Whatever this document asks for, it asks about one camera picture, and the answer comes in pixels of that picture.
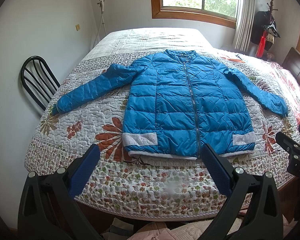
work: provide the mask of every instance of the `silver screw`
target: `silver screw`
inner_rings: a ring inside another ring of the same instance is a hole
[[[238,174],[242,174],[244,172],[244,170],[241,167],[237,167],[237,168],[235,168],[235,172]]]
[[[34,176],[35,176],[35,172],[34,171],[29,172],[29,174],[28,174],[29,178],[33,178]]]
[[[267,171],[267,172],[266,172],[266,177],[268,177],[269,179],[271,179],[271,178],[272,178],[272,173],[269,172],[269,171]]]
[[[57,173],[58,174],[62,174],[62,173],[65,173],[66,172],[66,168],[65,167],[60,167],[57,169]]]

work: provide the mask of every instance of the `patchwork bedspread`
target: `patchwork bedspread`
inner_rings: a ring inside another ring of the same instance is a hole
[[[228,156],[233,166],[262,175],[270,171],[277,187],[292,175],[286,172],[288,154],[276,144],[278,131],[300,143],[300,87],[291,73],[275,63],[213,49],[197,30],[133,29],[109,34],[64,80],[44,112],[26,153],[25,167],[38,174],[53,173],[99,145],[101,159],[76,200],[98,210],[144,220],[196,220],[213,217],[226,197],[219,194],[201,160],[130,157],[122,147],[122,120],[129,86],[114,90],[63,115],[51,115],[58,99],[94,79],[111,63],[130,65],[137,58],[164,51],[196,50],[228,67],[238,68],[259,88],[285,99],[289,116],[263,109],[249,95],[244,100],[257,135],[254,154]],[[244,204],[251,196],[247,195]]]

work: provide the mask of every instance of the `white wall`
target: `white wall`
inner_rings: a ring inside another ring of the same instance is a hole
[[[20,89],[21,66],[42,56],[62,82],[95,28],[90,0],[6,0],[0,8],[0,215],[9,227],[17,228],[25,153],[42,114]]]
[[[98,0],[91,0],[97,26],[100,21]],[[256,11],[268,10],[270,0],[256,0]],[[274,0],[274,12],[278,32],[282,36],[271,48],[279,63],[282,63],[291,47],[298,43],[300,34],[300,6],[296,0]],[[151,0],[105,0],[104,19],[107,32],[142,27],[186,27],[198,29],[211,45],[217,49],[232,44],[235,30],[197,21],[177,19],[152,19]]]
[[[256,11],[267,11],[270,0],[256,0]],[[296,47],[300,36],[300,5],[296,0],[274,0],[274,19],[281,38],[269,50],[282,64],[291,47]]]
[[[91,0],[97,26],[100,22],[98,0]],[[105,0],[104,19],[107,33],[143,27],[185,27],[198,29],[215,48],[232,44],[235,30],[211,23],[152,19],[151,0]],[[103,28],[100,37],[104,38]]]

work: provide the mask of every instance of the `chair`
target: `chair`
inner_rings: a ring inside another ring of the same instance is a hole
[[[33,66],[34,66],[36,76],[37,76],[37,78],[39,77],[39,79],[40,79],[39,81],[35,77],[35,75],[34,75],[35,73],[32,73],[31,69],[29,67],[27,67],[28,65],[30,65],[29,64],[30,62],[32,62]],[[47,101],[47,103],[49,103],[51,100],[51,97],[57,91],[57,87],[58,88],[60,87],[58,80],[56,79],[56,77],[54,76],[52,71],[50,70],[46,61],[42,57],[39,57],[39,56],[32,56],[24,62],[24,64],[22,65],[21,71],[20,71],[20,78],[21,78],[22,86],[26,89],[26,91],[33,98],[33,100],[36,101],[36,103],[43,109],[43,111],[46,109],[47,104],[45,103],[45,105],[46,105],[45,106],[42,103],[42,101],[43,102]]]

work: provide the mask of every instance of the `white curtain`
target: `white curtain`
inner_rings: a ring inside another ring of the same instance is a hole
[[[256,0],[239,0],[237,26],[233,41],[233,47],[235,49],[242,51],[248,50],[255,6]]]

